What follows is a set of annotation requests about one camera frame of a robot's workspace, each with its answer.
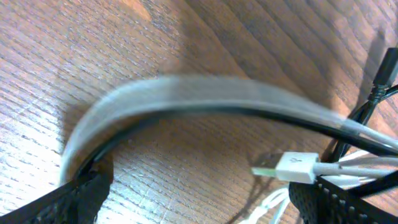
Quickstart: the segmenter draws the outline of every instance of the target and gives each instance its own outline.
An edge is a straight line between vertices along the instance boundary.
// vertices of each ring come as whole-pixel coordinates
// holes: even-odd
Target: black connector
[[[398,74],[398,48],[390,47],[381,62],[376,77],[373,80],[374,86],[391,87]]]

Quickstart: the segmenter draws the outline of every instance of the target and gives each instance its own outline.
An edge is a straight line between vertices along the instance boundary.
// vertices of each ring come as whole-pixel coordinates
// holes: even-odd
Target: white plastic connector
[[[313,167],[318,161],[318,153],[285,152],[275,168],[275,175],[279,180],[312,184],[316,177]]]

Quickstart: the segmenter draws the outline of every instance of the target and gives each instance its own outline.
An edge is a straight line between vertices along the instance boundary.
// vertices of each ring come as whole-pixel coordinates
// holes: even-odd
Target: black plastic object
[[[289,197],[305,224],[398,223],[398,217],[319,177],[310,184],[289,184]]]
[[[109,194],[110,184],[108,175],[91,172],[0,217],[0,223],[94,223]]]

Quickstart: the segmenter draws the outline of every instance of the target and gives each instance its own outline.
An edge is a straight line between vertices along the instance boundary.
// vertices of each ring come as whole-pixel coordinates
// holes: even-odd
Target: wooden table
[[[231,75],[347,115],[367,97],[398,33],[393,0],[5,0],[0,10],[0,214],[57,187],[74,125],[122,83]],[[380,104],[370,127],[397,136],[396,99]],[[162,120],[113,154],[98,223],[240,220],[254,208],[247,202],[283,184],[255,180],[250,164],[271,152],[322,153],[328,142],[253,118]],[[398,215],[396,196],[371,201]],[[290,205],[282,223],[297,217]]]

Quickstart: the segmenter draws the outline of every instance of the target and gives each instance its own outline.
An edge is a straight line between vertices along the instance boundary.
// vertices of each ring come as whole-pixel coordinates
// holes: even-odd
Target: wood grain
[[[0,214],[55,189],[77,121],[127,80],[231,75],[347,115],[398,41],[393,0],[0,2]],[[370,127],[397,137],[395,98]],[[237,116],[162,120],[118,146],[98,223],[226,223],[282,185],[255,179],[270,152],[322,153],[329,139]],[[398,215],[397,193],[369,201]],[[267,223],[274,210],[261,218]],[[289,206],[282,223],[295,223]]]

